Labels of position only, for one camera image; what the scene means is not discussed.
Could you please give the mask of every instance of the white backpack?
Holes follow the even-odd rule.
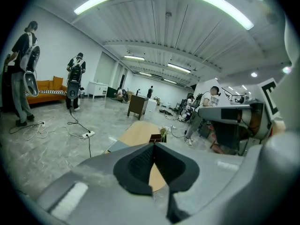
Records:
[[[34,72],[40,56],[40,49],[39,46],[37,45],[38,40],[36,40],[36,42],[32,44],[32,34],[30,32],[28,32],[27,34],[29,38],[29,48],[21,58],[20,68],[24,72],[26,71]]]

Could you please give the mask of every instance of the ceiling light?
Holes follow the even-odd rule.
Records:
[[[85,10],[88,10],[89,8],[101,3],[101,2],[104,2],[104,1],[107,1],[107,0],[88,0],[87,2],[83,3],[80,7],[76,8],[74,10],[74,12],[79,15],[80,13],[84,12]]]
[[[142,58],[142,57],[136,57],[136,56],[124,55],[124,58],[132,58],[132,59],[138,59],[138,60],[145,61],[145,58]]]
[[[179,69],[179,70],[184,71],[184,72],[187,72],[187,73],[190,73],[190,72],[191,72],[191,70],[185,69],[185,68],[183,68],[183,67],[176,66],[176,65],[174,65],[174,64],[172,64],[172,63],[168,63],[168,67],[172,67],[172,68],[175,68],[175,69]]]
[[[177,84],[176,82],[172,82],[172,81],[167,80],[167,79],[164,79],[164,80],[167,81],[167,82],[170,82],[170,83],[175,83],[175,84]]]
[[[147,74],[147,73],[141,73],[141,72],[139,72],[140,74],[143,74],[143,75],[147,75],[147,76],[152,76],[152,75],[150,75],[150,74]]]
[[[289,74],[291,72],[291,67],[285,67],[282,69],[285,74]]]
[[[250,30],[254,27],[254,24],[245,16],[243,15],[237,8],[235,8],[230,3],[226,2],[225,0],[203,0],[208,2],[217,8],[223,10],[236,21],[238,21],[245,29]]]

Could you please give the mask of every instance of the white t-shirt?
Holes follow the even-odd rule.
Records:
[[[186,110],[189,109],[189,108],[191,107],[191,104],[192,104],[192,99],[189,98],[189,99],[187,100]]]
[[[123,95],[122,89],[119,89],[119,90],[118,90],[118,95],[119,95],[119,96],[122,96],[122,95]]]
[[[200,106],[198,106],[198,107],[195,109],[195,112],[197,112],[197,111],[199,110],[199,107],[204,107],[204,106],[203,106],[203,102],[204,102],[204,100],[205,100],[206,98],[207,98],[207,99],[209,100],[209,102],[210,102],[210,100],[211,100],[210,92],[206,92],[206,93],[204,93],[204,94],[202,95],[202,98],[201,98],[200,103],[199,103]]]

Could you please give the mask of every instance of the orange sofa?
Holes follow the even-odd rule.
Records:
[[[66,91],[67,87],[62,85],[63,78],[53,77],[53,81],[37,81],[38,90],[63,90]],[[42,94],[39,93],[36,97],[27,96],[27,101],[29,104],[43,103],[49,101],[59,101],[66,99],[66,95],[57,94]]]

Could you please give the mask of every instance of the backpack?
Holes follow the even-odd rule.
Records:
[[[38,63],[40,49],[39,46],[37,45],[38,40],[36,39],[36,42],[32,44],[32,34],[30,32],[28,32],[27,34],[29,40],[29,48],[21,58],[20,68],[24,72],[26,71],[34,72]]]
[[[201,101],[203,94],[198,94],[198,96],[196,97],[195,101],[192,103],[191,107],[198,107],[199,103]]]
[[[73,58],[73,66],[71,67],[71,71],[69,73],[70,81],[81,81],[82,69],[81,65],[83,64],[83,60],[77,61],[77,58]]]

